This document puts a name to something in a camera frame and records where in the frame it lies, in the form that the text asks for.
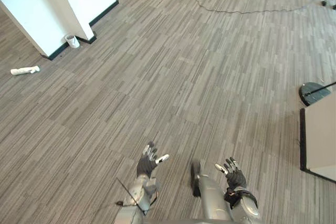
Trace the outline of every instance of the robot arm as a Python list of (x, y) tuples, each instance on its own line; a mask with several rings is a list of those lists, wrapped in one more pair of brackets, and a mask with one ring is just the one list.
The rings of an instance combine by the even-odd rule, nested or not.
[(155, 156), (156, 148), (150, 142), (144, 149), (136, 167), (137, 178), (127, 190), (122, 208), (118, 212), (115, 224), (142, 224), (143, 217), (147, 214), (153, 194), (157, 194), (159, 183), (156, 178), (151, 178), (152, 171), (159, 163), (167, 160), (169, 155), (160, 158)]
[(215, 167), (227, 178), (229, 187), (224, 199), (230, 203), (233, 220), (242, 224), (262, 223), (257, 199), (246, 189), (246, 178), (238, 163), (232, 157), (226, 162), (224, 166), (215, 164)]

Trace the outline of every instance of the white fingertip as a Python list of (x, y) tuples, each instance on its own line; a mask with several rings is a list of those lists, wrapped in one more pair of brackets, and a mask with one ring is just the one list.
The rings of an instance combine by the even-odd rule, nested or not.
[(143, 150), (142, 152), (142, 155), (146, 155), (147, 151), (148, 151), (148, 148), (149, 148), (149, 144), (146, 145), (145, 149)]
[(240, 170), (240, 167), (239, 167), (237, 161), (233, 161), (233, 163), (234, 163), (234, 165), (238, 168), (238, 170)]
[(221, 165), (215, 164), (215, 167), (216, 167), (216, 169), (219, 170), (220, 172), (225, 173), (225, 175), (228, 174), (227, 169), (225, 169), (225, 168), (222, 167)]
[(166, 155), (163, 155), (162, 157), (159, 157), (155, 160), (156, 164), (158, 165), (159, 163), (163, 162), (163, 161), (166, 161), (167, 159), (169, 158), (169, 155), (166, 154)]

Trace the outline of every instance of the gray striped carpet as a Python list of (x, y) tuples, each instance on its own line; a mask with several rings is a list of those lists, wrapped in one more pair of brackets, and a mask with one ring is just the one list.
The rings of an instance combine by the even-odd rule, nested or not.
[[(233, 156), (265, 223), (336, 223), (336, 184), (299, 169), (298, 87), (336, 80), (320, 0), (119, 0), (54, 61), (0, 14), (0, 222), (112, 223), (148, 141), (171, 159), (149, 219), (202, 217), (189, 163)], [(11, 76), (11, 68), (41, 72)]]

